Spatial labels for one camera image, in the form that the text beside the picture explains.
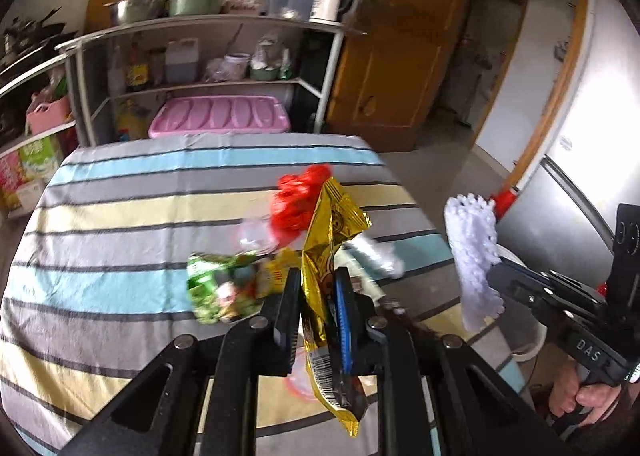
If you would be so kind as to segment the person's right hand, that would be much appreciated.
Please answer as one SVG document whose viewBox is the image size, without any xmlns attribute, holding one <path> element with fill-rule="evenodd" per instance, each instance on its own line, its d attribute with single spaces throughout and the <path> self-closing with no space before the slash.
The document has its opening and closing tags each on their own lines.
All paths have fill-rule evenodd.
<svg viewBox="0 0 640 456">
<path fill-rule="evenodd" d="M 589 415 L 579 425 L 590 426 L 611 415 L 613 404 L 622 391 L 622 386 L 582 384 L 577 375 L 576 361 L 567 358 L 555 375 L 549 396 L 549 410 L 555 417 L 562 417 L 577 406 L 587 407 L 590 409 Z"/>
</svg>

